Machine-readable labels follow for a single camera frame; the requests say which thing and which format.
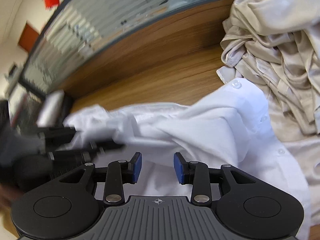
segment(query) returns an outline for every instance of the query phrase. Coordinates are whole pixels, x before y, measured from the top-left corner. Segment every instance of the beige shirt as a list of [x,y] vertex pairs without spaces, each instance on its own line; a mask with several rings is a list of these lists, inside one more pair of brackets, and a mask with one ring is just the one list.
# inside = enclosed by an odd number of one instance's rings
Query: beige shirt
[[320,0],[235,0],[223,22],[217,73],[244,77],[269,102],[273,129],[309,183],[320,223]]

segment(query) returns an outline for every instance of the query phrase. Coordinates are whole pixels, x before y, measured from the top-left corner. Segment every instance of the black tool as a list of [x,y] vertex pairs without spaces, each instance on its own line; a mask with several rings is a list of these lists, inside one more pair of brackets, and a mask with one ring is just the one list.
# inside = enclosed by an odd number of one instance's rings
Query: black tool
[[[198,240],[295,239],[303,221],[301,204],[291,195],[233,167],[210,169],[174,155],[181,184],[192,184],[185,196],[130,196],[123,184],[138,180],[140,153],[130,162],[105,168],[89,163],[27,192],[12,206],[20,240]],[[103,201],[93,196],[105,182]],[[211,183],[221,198],[212,201]]]
[[8,101],[0,101],[0,183],[27,192],[92,162],[98,153],[124,147],[106,139],[81,149],[57,150],[71,142],[75,133],[71,127],[50,127],[34,128],[21,135],[10,126]]

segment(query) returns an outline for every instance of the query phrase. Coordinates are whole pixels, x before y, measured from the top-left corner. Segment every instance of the shirt button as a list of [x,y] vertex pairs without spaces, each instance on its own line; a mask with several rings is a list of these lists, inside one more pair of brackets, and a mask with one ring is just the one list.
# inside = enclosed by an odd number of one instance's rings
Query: shirt button
[[239,80],[233,80],[231,85],[232,85],[233,88],[236,88],[236,89],[241,87],[241,83],[240,83]]
[[264,122],[266,120],[268,120],[268,117],[266,115],[261,118],[261,122]]
[[280,155],[283,155],[283,154],[285,153],[285,150],[284,150],[284,149],[279,149],[279,150],[278,150],[278,153],[279,153]]

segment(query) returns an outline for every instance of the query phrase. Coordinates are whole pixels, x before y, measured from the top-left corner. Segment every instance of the circular cap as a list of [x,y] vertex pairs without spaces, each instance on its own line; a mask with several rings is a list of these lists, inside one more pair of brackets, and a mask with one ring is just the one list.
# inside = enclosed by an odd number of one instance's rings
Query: circular cap
[[271,218],[280,212],[281,206],[272,198],[253,197],[244,202],[244,209],[255,217]]
[[208,202],[210,198],[207,195],[196,195],[193,199],[196,202],[205,203]]
[[106,201],[108,202],[115,203],[115,202],[119,202],[120,200],[121,200],[121,196],[117,194],[111,194],[106,196]]
[[39,199],[34,207],[34,211],[45,218],[56,218],[66,214],[71,209],[71,202],[67,198],[50,196]]

